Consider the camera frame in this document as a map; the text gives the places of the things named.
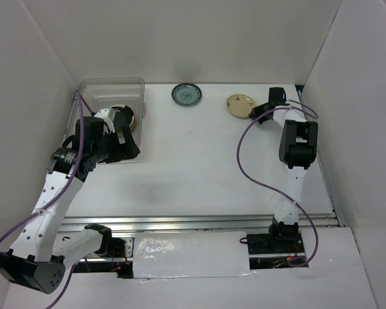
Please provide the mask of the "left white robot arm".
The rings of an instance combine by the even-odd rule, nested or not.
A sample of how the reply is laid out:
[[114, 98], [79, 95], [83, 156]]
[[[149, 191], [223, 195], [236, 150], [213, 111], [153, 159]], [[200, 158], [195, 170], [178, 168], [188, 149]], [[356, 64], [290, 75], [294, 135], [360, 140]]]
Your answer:
[[139, 153], [125, 122], [108, 124], [98, 117], [77, 121], [75, 134], [51, 156], [33, 217], [23, 225], [12, 246], [0, 252], [0, 274], [11, 283], [51, 294], [66, 269], [87, 255], [125, 257], [126, 242], [113, 237], [104, 225], [90, 223], [64, 241], [56, 237], [71, 202], [97, 164], [130, 160]]

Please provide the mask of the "black glossy plate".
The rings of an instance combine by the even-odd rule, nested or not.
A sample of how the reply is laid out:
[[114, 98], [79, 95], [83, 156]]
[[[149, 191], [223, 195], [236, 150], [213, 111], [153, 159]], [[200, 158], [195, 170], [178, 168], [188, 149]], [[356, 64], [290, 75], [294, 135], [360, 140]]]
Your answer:
[[129, 128], [132, 116], [135, 116], [133, 110], [126, 105], [116, 105], [112, 107], [115, 110], [115, 119], [113, 120], [117, 132], [124, 126]]

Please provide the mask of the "cream plate black patch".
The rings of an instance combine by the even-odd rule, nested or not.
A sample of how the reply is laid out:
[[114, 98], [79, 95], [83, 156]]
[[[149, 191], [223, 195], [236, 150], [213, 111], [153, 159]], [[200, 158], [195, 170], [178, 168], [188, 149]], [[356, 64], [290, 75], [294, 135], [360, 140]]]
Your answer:
[[130, 129], [131, 131], [133, 131], [134, 128], [135, 128], [135, 126], [136, 126], [136, 117], [135, 117], [135, 116], [132, 116], [132, 118], [131, 118], [131, 123], [129, 124], [129, 129]]

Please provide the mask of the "blue floral plate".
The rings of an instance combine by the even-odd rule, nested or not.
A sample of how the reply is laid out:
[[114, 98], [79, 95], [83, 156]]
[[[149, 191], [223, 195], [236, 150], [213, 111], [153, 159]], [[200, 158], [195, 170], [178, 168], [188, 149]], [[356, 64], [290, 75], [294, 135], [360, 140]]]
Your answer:
[[171, 97], [177, 105], [190, 107], [196, 105], [202, 99], [203, 94], [199, 86], [182, 83], [173, 87]]

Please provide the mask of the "cream plate with floral marks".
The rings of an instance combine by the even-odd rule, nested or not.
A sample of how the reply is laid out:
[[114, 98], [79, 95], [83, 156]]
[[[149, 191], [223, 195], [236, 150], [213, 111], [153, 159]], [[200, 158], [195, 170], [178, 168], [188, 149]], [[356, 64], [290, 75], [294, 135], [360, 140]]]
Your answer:
[[256, 106], [254, 99], [245, 94], [233, 94], [226, 100], [228, 112], [237, 118], [248, 118]]

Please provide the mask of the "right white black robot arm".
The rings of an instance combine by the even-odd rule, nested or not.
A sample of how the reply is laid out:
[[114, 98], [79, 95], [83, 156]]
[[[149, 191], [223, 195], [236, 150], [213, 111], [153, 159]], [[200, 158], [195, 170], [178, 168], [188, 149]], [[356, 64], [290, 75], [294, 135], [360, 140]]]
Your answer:
[[269, 89], [268, 101], [252, 109], [249, 117], [262, 124], [272, 120], [282, 128], [279, 144], [279, 161], [286, 166], [288, 182], [283, 199], [273, 215], [268, 230], [267, 244], [274, 252], [282, 252], [299, 240], [299, 214], [302, 185], [317, 157], [318, 123], [307, 117], [317, 118], [313, 111], [303, 113], [296, 101], [288, 101], [284, 88]]

